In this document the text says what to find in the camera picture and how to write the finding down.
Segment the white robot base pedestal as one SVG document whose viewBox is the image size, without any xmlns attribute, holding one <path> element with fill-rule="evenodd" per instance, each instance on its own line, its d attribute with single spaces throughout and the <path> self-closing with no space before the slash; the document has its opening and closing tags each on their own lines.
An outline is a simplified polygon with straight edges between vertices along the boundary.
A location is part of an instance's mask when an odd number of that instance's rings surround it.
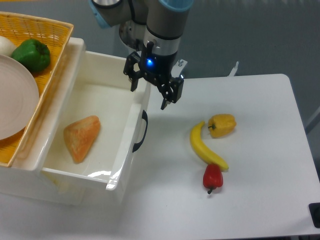
<svg viewBox="0 0 320 240">
<path fill-rule="evenodd" d="M 126 21 L 119 26 L 119 37 L 127 47 L 129 53 L 141 53 L 144 46 L 146 26 L 133 20 Z"/>
</svg>

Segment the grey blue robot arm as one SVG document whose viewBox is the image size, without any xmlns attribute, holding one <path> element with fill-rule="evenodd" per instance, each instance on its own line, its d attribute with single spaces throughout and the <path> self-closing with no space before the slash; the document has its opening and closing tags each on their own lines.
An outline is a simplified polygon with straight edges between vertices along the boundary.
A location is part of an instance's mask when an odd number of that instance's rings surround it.
<svg viewBox="0 0 320 240">
<path fill-rule="evenodd" d="M 121 41 L 131 49 L 123 73 L 135 91 L 139 79 L 156 86 L 163 97 L 161 109 L 176 103 L 184 80 L 173 76 L 181 38 L 192 0 L 91 0 L 99 25 L 119 26 Z"/>
</svg>

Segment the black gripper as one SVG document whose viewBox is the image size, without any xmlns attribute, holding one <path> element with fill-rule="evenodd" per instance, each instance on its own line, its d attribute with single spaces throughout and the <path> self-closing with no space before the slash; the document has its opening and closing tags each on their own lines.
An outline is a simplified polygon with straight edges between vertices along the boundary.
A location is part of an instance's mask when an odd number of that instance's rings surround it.
<svg viewBox="0 0 320 240">
<path fill-rule="evenodd" d="M 143 47 L 141 56 L 134 51 L 130 53 L 125 61 L 123 73 L 128 76 L 131 83 L 130 91 L 134 92 L 138 87 L 140 78 L 145 79 L 154 86 L 157 86 L 163 100 L 161 110 L 167 105 L 175 104 L 182 96 L 184 79 L 181 77 L 171 77 L 172 67 L 177 52 L 169 55 L 156 54 L 156 47 L 150 41 Z"/>
</svg>

